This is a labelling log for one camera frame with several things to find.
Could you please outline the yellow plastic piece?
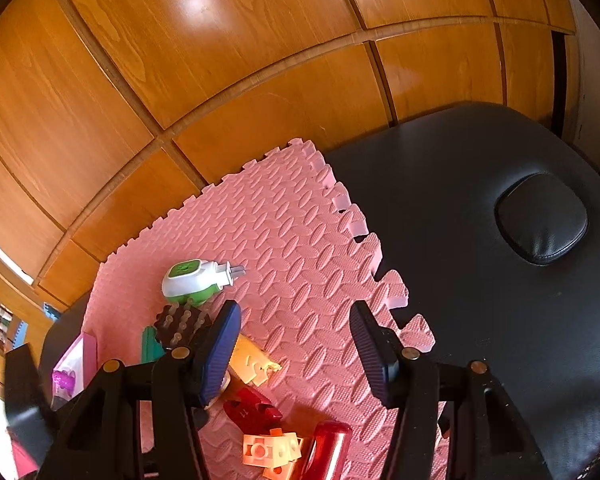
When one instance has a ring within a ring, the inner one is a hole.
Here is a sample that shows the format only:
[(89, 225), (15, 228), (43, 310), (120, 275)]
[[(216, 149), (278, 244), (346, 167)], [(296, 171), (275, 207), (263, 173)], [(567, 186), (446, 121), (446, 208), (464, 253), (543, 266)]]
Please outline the yellow plastic piece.
[(239, 335), (228, 363), (230, 372), (246, 385), (262, 386), (282, 367), (244, 335)]

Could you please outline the dark brown massage brush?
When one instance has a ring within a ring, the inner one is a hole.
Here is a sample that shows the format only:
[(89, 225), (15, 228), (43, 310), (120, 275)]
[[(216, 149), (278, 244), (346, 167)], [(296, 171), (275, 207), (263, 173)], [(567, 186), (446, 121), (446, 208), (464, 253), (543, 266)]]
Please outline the dark brown massage brush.
[(164, 350), (188, 346), (211, 325), (210, 316), (196, 307), (170, 304), (156, 316), (156, 339)]

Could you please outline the purple perforated dome toy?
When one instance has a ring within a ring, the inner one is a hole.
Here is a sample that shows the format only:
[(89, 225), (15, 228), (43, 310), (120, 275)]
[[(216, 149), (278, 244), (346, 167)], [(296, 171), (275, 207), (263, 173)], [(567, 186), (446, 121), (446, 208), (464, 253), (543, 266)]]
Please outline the purple perforated dome toy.
[(76, 373), (73, 370), (53, 370), (52, 393), (54, 398), (69, 401), (76, 388)]

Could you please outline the teal plastic cup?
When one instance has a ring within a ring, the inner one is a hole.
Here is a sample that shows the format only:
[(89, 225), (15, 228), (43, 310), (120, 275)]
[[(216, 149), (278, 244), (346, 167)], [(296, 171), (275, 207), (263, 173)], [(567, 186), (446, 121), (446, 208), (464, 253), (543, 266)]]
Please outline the teal plastic cup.
[(165, 353), (162, 344), (157, 339), (155, 326), (146, 326), (140, 342), (140, 362), (142, 364), (155, 362)]

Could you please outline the green white plug device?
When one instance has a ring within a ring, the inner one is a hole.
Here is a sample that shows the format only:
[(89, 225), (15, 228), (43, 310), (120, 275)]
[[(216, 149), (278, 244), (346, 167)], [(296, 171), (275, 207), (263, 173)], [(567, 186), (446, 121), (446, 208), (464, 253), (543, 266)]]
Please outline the green white plug device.
[(199, 307), (245, 274), (243, 266), (229, 262), (186, 260), (170, 267), (162, 279), (161, 291), (170, 302)]

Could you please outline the red puzzle piece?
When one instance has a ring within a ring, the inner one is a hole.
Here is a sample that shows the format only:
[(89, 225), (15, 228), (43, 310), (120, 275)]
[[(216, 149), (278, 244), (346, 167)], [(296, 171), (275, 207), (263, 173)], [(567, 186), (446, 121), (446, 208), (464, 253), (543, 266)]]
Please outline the red puzzle piece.
[(243, 434), (269, 434), (282, 428), (283, 415), (270, 400), (257, 389), (243, 386), (234, 396), (223, 402), (226, 416)]

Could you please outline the red cylinder bottle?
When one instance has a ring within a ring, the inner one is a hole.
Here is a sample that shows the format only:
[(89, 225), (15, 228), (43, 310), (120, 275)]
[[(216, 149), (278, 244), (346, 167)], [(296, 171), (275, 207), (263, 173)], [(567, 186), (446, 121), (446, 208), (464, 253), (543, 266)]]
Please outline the red cylinder bottle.
[(352, 428), (348, 424), (338, 420), (319, 422), (299, 479), (340, 480), (351, 440)]

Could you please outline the orange building block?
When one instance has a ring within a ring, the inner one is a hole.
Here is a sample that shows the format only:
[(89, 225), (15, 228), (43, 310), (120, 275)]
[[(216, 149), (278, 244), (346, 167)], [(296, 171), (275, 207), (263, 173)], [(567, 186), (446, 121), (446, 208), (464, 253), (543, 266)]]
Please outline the orange building block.
[(262, 469), (265, 479), (291, 479), (300, 464), (303, 439), (295, 432), (274, 428), (269, 434), (245, 434), (242, 462)]

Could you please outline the pink white shallow tray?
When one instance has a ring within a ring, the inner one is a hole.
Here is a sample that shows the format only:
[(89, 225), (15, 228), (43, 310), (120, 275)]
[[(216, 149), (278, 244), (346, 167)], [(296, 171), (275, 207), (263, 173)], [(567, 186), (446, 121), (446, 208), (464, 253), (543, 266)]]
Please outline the pink white shallow tray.
[[(79, 337), (73, 341), (72, 345), (53, 368), (53, 370), (73, 370), (76, 373), (76, 388), (70, 400), (81, 393), (95, 376), (97, 370), (96, 364), (96, 339), (90, 334), (80, 333)], [(57, 411), (69, 401), (54, 398), (52, 393), (50, 407), (53, 411)]]

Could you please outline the wooden door with shelves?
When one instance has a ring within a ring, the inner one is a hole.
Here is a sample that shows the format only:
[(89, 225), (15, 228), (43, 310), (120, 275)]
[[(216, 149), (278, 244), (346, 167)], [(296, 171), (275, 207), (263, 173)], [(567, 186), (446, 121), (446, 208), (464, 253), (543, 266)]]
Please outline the wooden door with shelves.
[(6, 354), (14, 350), (18, 342), (28, 344), (34, 362), (40, 362), (44, 339), (53, 323), (44, 313), (45, 299), (52, 300), (52, 305), (60, 310), (66, 308), (64, 304), (56, 304), (46, 292), (33, 287), (0, 257), (0, 398), (5, 383)]

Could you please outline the pink foam puzzle mat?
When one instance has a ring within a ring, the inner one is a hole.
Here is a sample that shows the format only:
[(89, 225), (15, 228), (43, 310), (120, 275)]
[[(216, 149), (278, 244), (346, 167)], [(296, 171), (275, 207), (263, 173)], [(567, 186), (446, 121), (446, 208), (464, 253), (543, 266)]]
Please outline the pink foam puzzle mat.
[(164, 306), (161, 282), (175, 263), (206, 259), (246, 270), (213, 298), (242, 308), (242, 333), (278, 364), (262, 393), (289, 429), (309, 436), (323, 418), (353, 431), (343, 477), (376, 479), (396, 416), (370, 393), (349, 330), (365, 300), (385, 326), (407, 303), (396, 271), (380, 274), (379, 238), (308, 141), (250, 162), (186, 200), (99, 268), (82, 328), (97, 359), (140, 360), (140, 336)]

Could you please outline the wooden wall cabinet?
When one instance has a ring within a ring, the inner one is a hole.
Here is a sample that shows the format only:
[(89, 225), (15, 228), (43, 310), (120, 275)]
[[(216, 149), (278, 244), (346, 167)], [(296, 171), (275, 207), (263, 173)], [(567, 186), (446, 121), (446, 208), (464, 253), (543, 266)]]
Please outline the wooden wall cabinet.
[(548, 124), (570, 0), (0, 0), (0, 248), (71, 304), (155, 219), (293, 138), (457, 103)]

